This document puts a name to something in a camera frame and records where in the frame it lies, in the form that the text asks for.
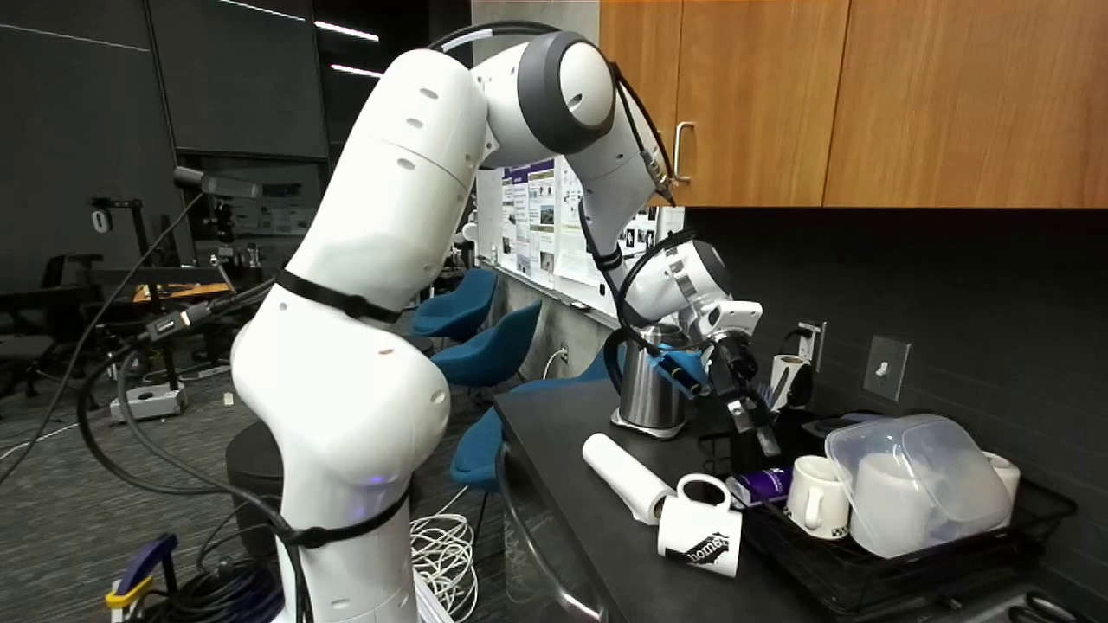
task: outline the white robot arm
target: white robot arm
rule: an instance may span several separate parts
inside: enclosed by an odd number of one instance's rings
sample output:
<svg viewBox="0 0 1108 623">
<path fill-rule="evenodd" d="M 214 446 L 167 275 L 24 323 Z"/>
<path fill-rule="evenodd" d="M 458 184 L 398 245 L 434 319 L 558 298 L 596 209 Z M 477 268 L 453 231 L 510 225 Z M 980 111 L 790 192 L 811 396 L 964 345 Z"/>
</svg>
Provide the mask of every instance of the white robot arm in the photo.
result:
<svg viewBox="0 0 1108 623">
<path fill-rule="evenodd" d="M 404 51 L 365 105 L 313 231 L 233 350 L 234 387 L 281 446 L 281 517 L 315 532 L 300 551 L 313 610 L 285 558 L 276 620 L 417 620 L 404 493 L 450 387 L 393 325 L 435 277 L 477 167 L 552 154 L 583 176 L 599 268 L 625 284 L 616 239 L 666 186 L 666 161 L 596 47 L 552 30 L 477 71 Z M 672 295 L 682 282 L 658 282 L 635 295 L 642 312 L 688 305 Z"/>
</svg>

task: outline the white cup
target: white cup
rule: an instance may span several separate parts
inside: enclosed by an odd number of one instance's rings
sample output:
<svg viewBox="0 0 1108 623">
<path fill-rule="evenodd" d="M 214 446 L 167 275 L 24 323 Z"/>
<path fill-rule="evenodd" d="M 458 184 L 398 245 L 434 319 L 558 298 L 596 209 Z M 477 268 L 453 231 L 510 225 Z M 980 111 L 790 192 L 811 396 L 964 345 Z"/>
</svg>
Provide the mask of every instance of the white cup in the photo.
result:
<svg viewBox="0 0 1108 623">
<path fill-rule="evenodd" d="M 996 478 L 1003 485 L 1003 518 L 996 526 L 1009 526 L 1020 470 L 1000 453 L 982 453 L 982 461 L 990 461 L 990 466 L 996 470 Z"/>
<path fill-rule="evenodd" d="M 688 499 L 688 485 L 717 490 L 717 503 Z M 738 574 L 740 514 L 731 510 L 731 493 L 719 478 L 687 473 L 675 494 L 666 499 L 658 518 L 658 558 L 682 562 L 713 574 Z"/>
<path fill-rule="evenodd" d="M 851 473 L 828 457 L 795 457 L 785 517 L 813 539 L 843 539 L 850 532 Z"/>
<path fill-rule="evenodd" d="M 929 547 L 935 503 L 897 453 L 867 453 L 851 490 L 851 536 L 877 558 L 899 558 Z"/>
</svg>

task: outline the floor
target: floor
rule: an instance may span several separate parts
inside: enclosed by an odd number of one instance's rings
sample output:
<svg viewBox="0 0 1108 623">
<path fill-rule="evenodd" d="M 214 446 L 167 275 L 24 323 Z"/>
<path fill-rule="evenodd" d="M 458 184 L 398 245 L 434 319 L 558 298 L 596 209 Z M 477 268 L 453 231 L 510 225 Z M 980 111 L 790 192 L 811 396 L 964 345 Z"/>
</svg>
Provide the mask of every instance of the floor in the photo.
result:
<svg viewBox="0 0 1108 623">
<path fill-rule="evenodd" d="M 0 401 L 0 470 L 22 453 L 29 432 L 40 424 L 44 398 L 57 380 L 40 380 L 40 398 L 9 396 Z M 129 558 L 159 532 L 176 532 L 176 574 L 187 582 L 196 567 L 195 558 L 209 532 L 227 518 L 233 503 L 214 499 L 169 499 L 135 493 L 111 478 L 72 431 L 72 396 L 61 393 L 47 435 L 36 453 L 0 485 L 0 620 L 22 623 L 103 623 L 102 596 L 121 574 Z M 439 510 L 458 490 L 446 478 L 450 451 L 468 424 L 476 401 L 453 396 L 453 419 L 439 451 L 417 473 L 413 517 Z M 224 446 L 252 424 L 249 409 L 234 401 L 227 374 L 187 380 L 184 415 L 142 424 L 173 457 L 206 466 L 211 478 L 224 473 Z M 156 461 L 131 435 L 129 426 L 95 415 L 95 432 L 103 451 L 129 465 L 142 480 L 159 490 L 187 490 L 189 480 Z M 477 517 L 481 494 L 464 494 L 458 514 Z M 238 539 L 227 539 L 211 562 L 242 558 Z M 481 603 L 476 623 L 501 620 L 504 599 L 504 547 L 501 547 L 501 503 L 491 494 L 477 536 Z"/>
</svg>

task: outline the upper cabinet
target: upper cabinet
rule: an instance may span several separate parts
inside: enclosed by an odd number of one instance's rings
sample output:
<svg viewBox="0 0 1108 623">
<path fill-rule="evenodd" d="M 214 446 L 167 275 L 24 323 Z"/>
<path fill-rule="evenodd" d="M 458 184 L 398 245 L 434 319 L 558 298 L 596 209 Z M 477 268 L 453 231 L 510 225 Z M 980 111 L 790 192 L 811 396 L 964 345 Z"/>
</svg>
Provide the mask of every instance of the upper cabinet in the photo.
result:
<svg viewBox="0 0 1108 623">
<path fill-rule="evenodd" d="M 851 0 L 828 203 L 1108 209 L 1108 3 Z"/>
<path fill-rule="evenodd" d="M 607 0 L 693 209 L 820 203 L 850 0 Z"/>
<path fill-rule="evenodd" d="M 1108 209 L 1108 0 L 603 0 L 725 209 Z"/>
</svg>

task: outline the table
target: table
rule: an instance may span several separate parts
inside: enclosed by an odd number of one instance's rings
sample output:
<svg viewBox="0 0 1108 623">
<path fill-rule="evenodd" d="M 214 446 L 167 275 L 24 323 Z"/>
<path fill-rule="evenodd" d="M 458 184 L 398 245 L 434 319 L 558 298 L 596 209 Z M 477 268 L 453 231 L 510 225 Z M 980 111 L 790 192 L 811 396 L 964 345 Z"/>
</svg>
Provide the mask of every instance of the table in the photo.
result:
<svg viewBox="0 0 1108 623">
<path fill-rule="evenodd" d="M 496 404 L 504 419 L 504 445 L 511 446 L 511 457 L 521 457 L 531 485 L 555 510 L 612 620 L 820 620 L 820 612 L 805 603 L 777 567 L 757 562 L 753 547 L 740 553 L 740 577 L 719 577 L 661 562 L 653 553 L 653 531 L 635 524 L 628 506 L 583 461 L 583 445 L 593 432 L 609 432 L 661 480 L 675 485 L 704 465 L 688 432 L 658 445 L 609 426 L 609 413 L 616 409 L 609 380 L 500 396 Z"/>
</svg>

